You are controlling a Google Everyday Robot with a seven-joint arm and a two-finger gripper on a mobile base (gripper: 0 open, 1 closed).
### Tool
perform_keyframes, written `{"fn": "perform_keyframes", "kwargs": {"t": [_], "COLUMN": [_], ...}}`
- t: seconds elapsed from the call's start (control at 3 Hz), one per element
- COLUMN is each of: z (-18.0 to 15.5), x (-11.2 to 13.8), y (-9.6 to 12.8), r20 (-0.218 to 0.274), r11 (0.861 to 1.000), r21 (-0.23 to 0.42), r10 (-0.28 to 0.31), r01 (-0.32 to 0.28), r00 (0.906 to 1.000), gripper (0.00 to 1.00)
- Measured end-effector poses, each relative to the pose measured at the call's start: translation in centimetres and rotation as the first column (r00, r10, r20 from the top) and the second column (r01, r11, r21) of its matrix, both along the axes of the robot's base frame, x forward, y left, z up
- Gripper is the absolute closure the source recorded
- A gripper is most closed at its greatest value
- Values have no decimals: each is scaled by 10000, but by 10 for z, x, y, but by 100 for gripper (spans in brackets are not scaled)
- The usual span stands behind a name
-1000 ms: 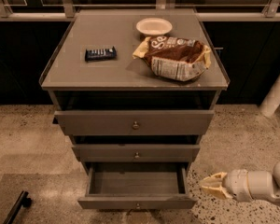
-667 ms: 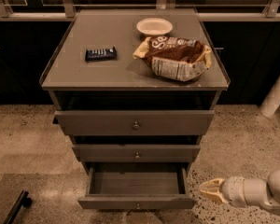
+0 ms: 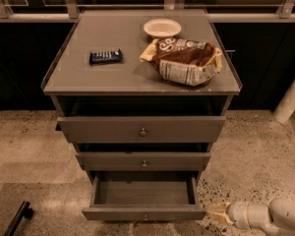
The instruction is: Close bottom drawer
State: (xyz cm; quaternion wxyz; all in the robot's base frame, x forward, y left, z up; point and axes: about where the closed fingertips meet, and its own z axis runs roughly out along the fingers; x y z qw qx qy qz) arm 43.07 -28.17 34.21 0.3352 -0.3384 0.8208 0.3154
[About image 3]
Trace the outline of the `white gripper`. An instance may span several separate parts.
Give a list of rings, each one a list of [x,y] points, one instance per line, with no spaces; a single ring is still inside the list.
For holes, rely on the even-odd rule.
[[[224,225],[233,225],[239,229],[248,230],[250,224],[248,221],[248,207],[247,202],[222,202],[209,205],[206,208],[206,214]]]

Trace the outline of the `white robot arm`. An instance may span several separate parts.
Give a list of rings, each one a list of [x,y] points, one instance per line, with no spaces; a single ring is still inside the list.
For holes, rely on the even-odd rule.
[[[206,208],[206,214],[225,225],[238,229],[257,229],[266,236],[295,236],[295,204],[273,199],[269,205],[248,202],[223,202]]]

